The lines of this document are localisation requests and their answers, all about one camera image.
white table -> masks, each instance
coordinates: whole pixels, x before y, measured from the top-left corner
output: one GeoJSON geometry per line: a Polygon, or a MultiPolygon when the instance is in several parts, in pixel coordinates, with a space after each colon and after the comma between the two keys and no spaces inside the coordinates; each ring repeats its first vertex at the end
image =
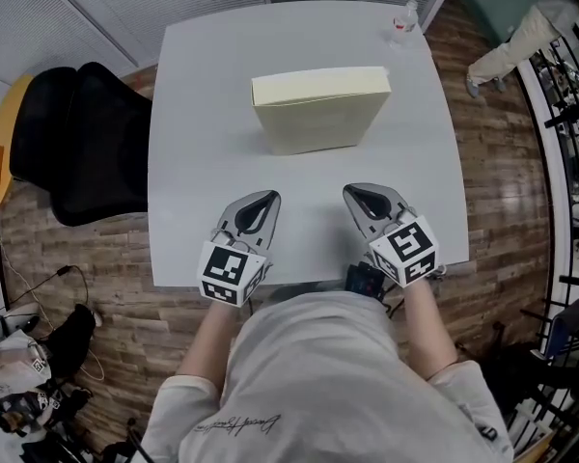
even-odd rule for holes
{"type": "Polygon", "coordinates": [[[204,240],[227,204],[283,199],[266,283],[339,279],[363,253],[344,185],[389,185],[425,214],[445,263],[468,260],[465,194],[442,86],[418,28],[385,38],[396,7],[292,2],[167,28],[152,104],[149,225],[158,286],[194,286],[204,240]],[[251,106],[252,77],[350,66],[390,70],[392,94],[355,148],[274,156],[251,106]]]}

plastic bottle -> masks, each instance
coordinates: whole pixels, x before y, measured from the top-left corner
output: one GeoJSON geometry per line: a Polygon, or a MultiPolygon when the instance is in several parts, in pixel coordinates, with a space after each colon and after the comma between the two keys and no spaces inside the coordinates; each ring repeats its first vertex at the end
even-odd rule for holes
{"type": "Polygon", "coordinates": [[[418,23],[418,3],[416,0],[408,0],[403,10],[393,18],[393,41],[403,44],[414,26],[418,23]]]}

black chair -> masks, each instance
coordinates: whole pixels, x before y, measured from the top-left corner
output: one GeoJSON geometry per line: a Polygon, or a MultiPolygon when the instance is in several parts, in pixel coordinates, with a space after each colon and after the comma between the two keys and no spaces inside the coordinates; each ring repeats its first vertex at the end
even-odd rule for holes
{"type": "Polygon", "coordinates": [[[70,227],[147,211],[151,109],[100,64],[47,70],[19,108],[11,173],[47,190],[70,227]]]}

black railing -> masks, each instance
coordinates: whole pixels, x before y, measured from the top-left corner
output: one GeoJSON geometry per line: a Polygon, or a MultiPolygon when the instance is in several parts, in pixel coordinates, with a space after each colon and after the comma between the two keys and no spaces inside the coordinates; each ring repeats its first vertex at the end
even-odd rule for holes
{"type": "MultiPolygon", "coordinates": [[[[579,28],[575,30],[579,40],[579,28]]],[[[541,352],[546,353],[547,342],[553,333],[554,322],[562,320],[568,311],[572,315],[578,307],[569,309],[579,300],[579,46],[571,47],[566,38],[550,44],[546,53],[540,50],[530,62],[549,108],[551,119],[545,123],[550,135],[556,135],[564,163],[567,188],[569,227],[555,228],[568,232],[570,245],[568,265],[559,276],[565,286],[558,296],[545,300],[544,314],[522,311],[539,321],[538,339],[541,352]]],[[[551,356],[552,365],[579,369],[579,327],[572,327],[565,344],[551,356]]],[[[570,389],[556,390],[543,386],[532,393],[528,402],[525,423],[509,422],[509,430],[518,455],[552,430],[548,449],[541,461],[579,461],[579,399],[570,389]]]]}

beige pants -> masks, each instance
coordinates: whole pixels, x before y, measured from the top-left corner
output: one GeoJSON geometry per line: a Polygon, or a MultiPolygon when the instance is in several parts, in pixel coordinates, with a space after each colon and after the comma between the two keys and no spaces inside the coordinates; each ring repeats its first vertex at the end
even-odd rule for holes
{"type": "Polygon", "coordinates": [[[504,77],[517,65],[560,37],[547,18],[532,6],[509,42],[500,44],[468,68],[470,79],[482,84],[496,77],[504,77]]]}

